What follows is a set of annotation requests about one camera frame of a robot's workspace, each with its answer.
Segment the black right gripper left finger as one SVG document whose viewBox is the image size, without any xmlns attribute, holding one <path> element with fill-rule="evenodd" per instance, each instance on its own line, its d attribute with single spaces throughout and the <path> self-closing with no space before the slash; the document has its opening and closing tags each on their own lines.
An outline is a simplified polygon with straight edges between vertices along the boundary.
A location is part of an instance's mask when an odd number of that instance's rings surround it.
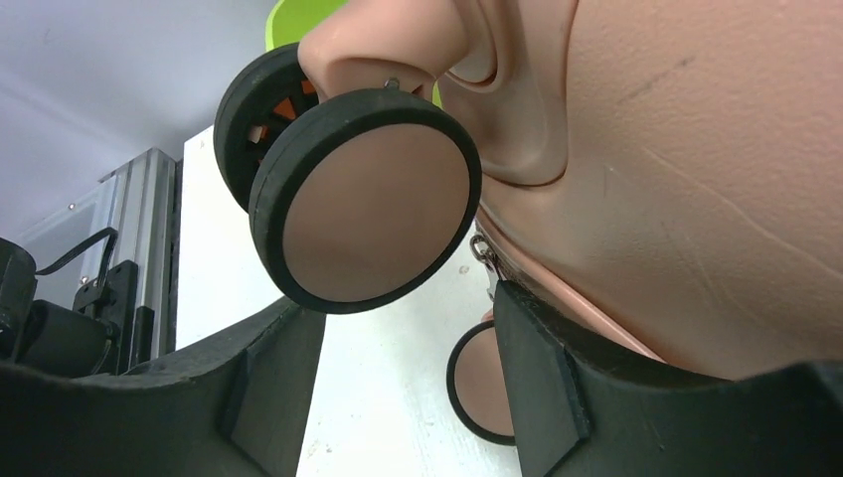
<svg viewBox="0 0 843 477">
<path fill-rule="evenodd" d="M 120 376 L 1 368 L 5 476 L 292 476 L 324 314 L 282 298 Z"/>
</svg>

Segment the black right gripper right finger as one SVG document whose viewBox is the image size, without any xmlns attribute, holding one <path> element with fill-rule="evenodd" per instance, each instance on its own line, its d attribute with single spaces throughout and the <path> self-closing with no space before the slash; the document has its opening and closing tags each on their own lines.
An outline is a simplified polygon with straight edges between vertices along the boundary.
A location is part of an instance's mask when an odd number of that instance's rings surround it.
<svg viewBox="0 0 843 477">
<path fill-rule="evenodd" d="M 526 476 L 838 476 L 842 366 L 736 382 L 690 373 L 562 316 L 513 281 L 494 322 Z"/>
</svg>

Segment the pink hard-shell suitcase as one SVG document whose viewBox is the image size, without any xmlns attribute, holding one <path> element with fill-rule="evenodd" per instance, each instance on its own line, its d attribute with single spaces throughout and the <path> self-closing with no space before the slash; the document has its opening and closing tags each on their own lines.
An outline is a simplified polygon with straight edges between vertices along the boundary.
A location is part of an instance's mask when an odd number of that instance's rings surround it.
<svg viewBox="0 0 843 477">
<path fill-rule="evenodd" d="M 553 333 L 841 449 L 838 1 L 345 1 L 235 78 L 214 147 L 300 304 L 390 303 L 476 222 Z"/>
</svg>

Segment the green plastic tray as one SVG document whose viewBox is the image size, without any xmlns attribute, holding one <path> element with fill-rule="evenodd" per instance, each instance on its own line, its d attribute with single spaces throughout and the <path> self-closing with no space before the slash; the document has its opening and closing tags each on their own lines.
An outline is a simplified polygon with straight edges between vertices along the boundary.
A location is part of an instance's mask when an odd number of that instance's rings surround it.
<svg viewBox="0 0 843 477">
<path fill-rule="evenodd" d="M 401 91 L 436 106 L 436 80 L 450 47 L 448 1 L 279 1 L 265 27 L 271 50 L 296 43 L 307 90 L 324 102 L 340 94 L 382 88 L 390 80 Z"/>
</svg>

